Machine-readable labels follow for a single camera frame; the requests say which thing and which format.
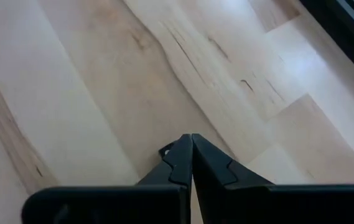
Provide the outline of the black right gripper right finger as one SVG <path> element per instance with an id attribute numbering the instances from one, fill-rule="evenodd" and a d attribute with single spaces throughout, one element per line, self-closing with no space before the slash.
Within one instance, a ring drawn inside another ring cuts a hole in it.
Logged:
<path id="1" fill-rule="evenodd" d="M 203 136 L 192 141 L 204 223 L 354 223 L 354 184 L 277 185 Z"/>

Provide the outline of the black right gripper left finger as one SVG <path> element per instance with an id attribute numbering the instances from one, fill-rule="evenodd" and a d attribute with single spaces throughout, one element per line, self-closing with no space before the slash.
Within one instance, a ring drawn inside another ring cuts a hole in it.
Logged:
<path id="1" fill-rule="evenodd" d="M 162 159 L 135 185 L 51 187 L 23 205 L 23 223 L 190 223 L 193 141 L 160 150 Z"/>

